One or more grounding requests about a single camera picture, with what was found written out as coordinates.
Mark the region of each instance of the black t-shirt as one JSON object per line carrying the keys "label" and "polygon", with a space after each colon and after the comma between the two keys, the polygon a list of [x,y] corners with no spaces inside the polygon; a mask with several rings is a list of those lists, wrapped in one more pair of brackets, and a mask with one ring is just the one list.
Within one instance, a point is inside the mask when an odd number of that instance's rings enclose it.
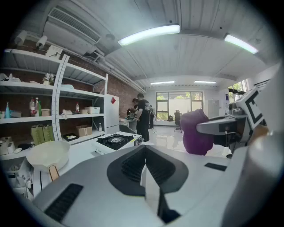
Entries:
{"label": "black t-shirt", "polygon": [[145,99],[143,100],[140,100],[138,102],[138,108],[137,110],[140,110],[142,109],[142,114],[140,116],[140,122],[141,124],[146,124],[148,125],[149,124],[149,121],[150,121],[150,109],[151,109],[151,105],[149,104],[149,102]]}

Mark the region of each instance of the office chair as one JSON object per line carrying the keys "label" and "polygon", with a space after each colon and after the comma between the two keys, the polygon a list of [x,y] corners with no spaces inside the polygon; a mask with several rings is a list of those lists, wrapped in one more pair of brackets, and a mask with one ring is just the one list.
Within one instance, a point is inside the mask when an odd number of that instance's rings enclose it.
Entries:
{"label": "office chair", "polygon": [[181,113],[179,112],[179,110],[176,110],[176,112],[174,113],[174,123],[176,124],[177,128],[175,128],[174,131],[176,130],[180,130],[182,133],[182,128],[181,128]]}

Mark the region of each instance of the purple object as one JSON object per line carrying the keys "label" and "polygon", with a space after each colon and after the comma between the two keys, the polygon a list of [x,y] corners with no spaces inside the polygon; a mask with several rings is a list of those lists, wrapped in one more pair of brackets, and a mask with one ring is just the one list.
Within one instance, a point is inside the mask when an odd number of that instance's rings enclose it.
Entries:
{"label": "purple object", "polygon": [[205,155],[213,147],[213,135],[199,133],[196,125],[209,121],[203,110],[187,112],[181,116],[181,128],[184,131],[183,145],[190,154]]}

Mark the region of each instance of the wooden handle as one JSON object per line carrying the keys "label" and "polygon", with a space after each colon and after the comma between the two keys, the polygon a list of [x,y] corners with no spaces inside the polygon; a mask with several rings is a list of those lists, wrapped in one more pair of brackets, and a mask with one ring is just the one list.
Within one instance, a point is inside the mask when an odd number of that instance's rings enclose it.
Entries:
{"label": "wooden handle", "polygon": [[55,165],[52,165],[51,167],[48,168],[49,169],[49,174],[51,177],[51,180],[54,181],[59,177],[59,173],[57,171],[57,168]]}

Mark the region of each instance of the black pants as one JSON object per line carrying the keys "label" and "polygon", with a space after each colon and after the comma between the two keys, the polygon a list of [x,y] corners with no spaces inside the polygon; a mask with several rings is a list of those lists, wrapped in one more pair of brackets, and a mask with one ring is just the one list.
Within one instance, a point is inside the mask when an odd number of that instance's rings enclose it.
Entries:
{"label": "black pants", "polygon": [[150,128],[154,128],[154,114],[150,114]]}
{"label": "black pants", "polygon": [[149,141],[149,131],[148,131],[148,124],[144,124],[142,122],[137,122],[136,125],[136,130],[137,130],[137,134],[141,135],[142,138],[144,139],[144,142]]}

